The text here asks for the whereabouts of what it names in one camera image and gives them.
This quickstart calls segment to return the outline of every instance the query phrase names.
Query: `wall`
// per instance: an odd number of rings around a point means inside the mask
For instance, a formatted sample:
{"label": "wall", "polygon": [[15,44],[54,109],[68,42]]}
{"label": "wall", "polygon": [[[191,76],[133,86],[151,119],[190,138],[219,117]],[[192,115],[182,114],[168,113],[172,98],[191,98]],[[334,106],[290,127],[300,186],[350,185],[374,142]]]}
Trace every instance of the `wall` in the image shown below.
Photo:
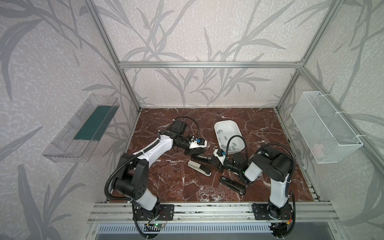
{"label": "wall", "polygon": [[[79,239],[137,115],[83,1],[0,1],[0,239]],[[87,163],[41,154],[91,94],[121,106]]]}
{"label": "wall", "polygon": [[[299,61],[331,3],[94,2],[119,61]],[[142,106],[262,107],[276,106],[293,69],[125,69],[125,73]]]}
{"label": "wall", "polygon": [[[384,1],[345,1],[307,68],[383,153],[381,103]],[[330,200],[352,240],[382,239],[384,177],[361,149],[339,163],[317,164],[290,113],[303,91],[300,77],[280,109],[300,158],[322,200]]]}

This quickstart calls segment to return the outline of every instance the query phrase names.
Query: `metal mesh basket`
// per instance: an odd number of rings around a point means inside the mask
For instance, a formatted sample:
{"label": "metal mesh basket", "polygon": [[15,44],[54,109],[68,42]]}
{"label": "metal mesh basket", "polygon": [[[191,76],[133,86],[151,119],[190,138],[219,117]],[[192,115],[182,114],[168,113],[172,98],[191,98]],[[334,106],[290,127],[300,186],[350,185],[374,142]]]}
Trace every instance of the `metal mesh basket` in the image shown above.
{"label": "metal mesh basket", "polygon": [[362,146],[340,112],[319,91],[303,92],[291,115],[320,164],[339,162]]}

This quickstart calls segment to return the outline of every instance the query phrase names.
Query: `red marble tabletop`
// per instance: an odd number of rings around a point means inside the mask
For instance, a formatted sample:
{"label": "red marble tabletop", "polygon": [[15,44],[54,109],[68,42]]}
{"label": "red marble tabletop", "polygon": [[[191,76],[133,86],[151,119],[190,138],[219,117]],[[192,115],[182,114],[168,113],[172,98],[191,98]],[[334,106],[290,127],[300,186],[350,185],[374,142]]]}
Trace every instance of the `red marble tabletop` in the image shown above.
{"label": "red marble tabletop", "polygon": [[[247,141],[248,155],[251,157],[262,145],[270,142],[280,142],[289,147],[287,138],[272,108],[197,108],[197,109],[143,109],[129,146],[129,153],[138,151],[151,143],[159,129],[164,129],[177,116],[190,116],[200,126],[200,136],[208,141],[206,155],[211,155],[218,142],[214,131],[217,121],[233,120],[240,128],[242,136]],[[195,134],[196,126],[192,121],[184,119],[191,127],[185,135]],[[268,201],[270,194],[270,178],[265,174],[247,186],[247,192],[241,196],[219,183],[224,175],[240,182],[234,173],[224,170],[219,173],[212,165],[212,175],[203,174],[187,166],[189,156],[171,149],[163,154],[149,169],[148,189],[161,202],[236,202],[236,201]],[[296,166],[290,189],[295,192],[297,201],[313,201],[308,186]]]}

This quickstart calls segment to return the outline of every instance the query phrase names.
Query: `leaf pattern wallpaper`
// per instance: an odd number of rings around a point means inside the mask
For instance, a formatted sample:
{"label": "leaf pattern wallpaper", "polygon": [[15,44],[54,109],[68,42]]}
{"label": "leaf pattern wallpaper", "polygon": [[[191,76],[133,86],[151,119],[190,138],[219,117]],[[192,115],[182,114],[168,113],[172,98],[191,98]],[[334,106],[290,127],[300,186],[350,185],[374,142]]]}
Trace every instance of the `leaf pattern wallpaper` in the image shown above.
{"label": "leaf pattern wallpaper", "polygon": [[[316,48],[307,68],[383,153],[384,1],[345,1]],[[361,149],[336,164],[317,164],[290,115],[303,91],[304,77],[280,113],[299,157],[322,200],[330,200],[352,240],[384,235],[384,176]]]}
{"label": "leaf pattern wallpaper", "polygon": [[[120,61],[299,61],[331,1],[96,0]],[[147,107],[273,107],[294,69],[125,69]]]}
{"label": "leaf pattern wallpaper", "polygon": [[[0,19],[0,239],[79,239],[137,111],[83,1],[0,0]],[[91,93],[121,104],[91,159],[43,157]]]}

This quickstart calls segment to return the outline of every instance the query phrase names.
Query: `white plastic container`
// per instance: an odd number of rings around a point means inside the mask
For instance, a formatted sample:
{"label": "white plastic container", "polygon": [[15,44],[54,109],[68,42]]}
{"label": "white plastic container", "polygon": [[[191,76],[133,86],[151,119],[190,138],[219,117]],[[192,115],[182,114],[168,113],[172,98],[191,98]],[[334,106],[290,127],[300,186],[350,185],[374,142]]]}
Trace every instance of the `white plastic container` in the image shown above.
{"label": "white plastic container", "polygon": [[[215,123],[215,132],[218,144],[224,151],[227,149],[228,140],[234,135],[241,135],[240,129],[232,120],[225,120]],[[239,137],[234,137],[229,143],[228,154],[240,152],[245,147],[244,142]]]}

